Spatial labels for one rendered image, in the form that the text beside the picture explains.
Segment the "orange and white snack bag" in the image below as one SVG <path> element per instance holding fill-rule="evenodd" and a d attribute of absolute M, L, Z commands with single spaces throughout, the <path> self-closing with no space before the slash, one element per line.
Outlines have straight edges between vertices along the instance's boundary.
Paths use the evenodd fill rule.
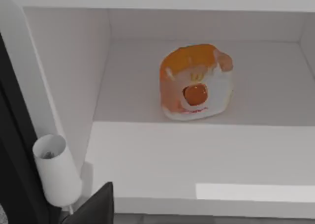
<path fill-rule="evenodd" d="M 159 67 L 160 105 L 167 118 L 190 121 L 225 111 L 233 92 L 233 60 L 216 46 L 180 47 Z"/>

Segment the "white open cabinet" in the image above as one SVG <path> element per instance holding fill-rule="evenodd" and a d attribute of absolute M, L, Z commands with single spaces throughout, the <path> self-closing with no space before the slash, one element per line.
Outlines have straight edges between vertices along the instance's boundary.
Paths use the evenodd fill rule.
<path fill-rule="evenodd" d="M 61 134 L 86 196 L 119 213 L 315 219 L 315 0 L 0 0 L 38 136 Z M 159 65 L 211 43 L 227 109 L 165 117 Z"/>

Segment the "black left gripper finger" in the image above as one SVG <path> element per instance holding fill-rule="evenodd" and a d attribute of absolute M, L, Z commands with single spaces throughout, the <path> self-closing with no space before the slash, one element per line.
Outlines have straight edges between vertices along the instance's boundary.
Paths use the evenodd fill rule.
<path fill-rule="evenodd" d="M 114 224 L 113 182 L 104 184 L 73 214 L 61 224 Z"/>

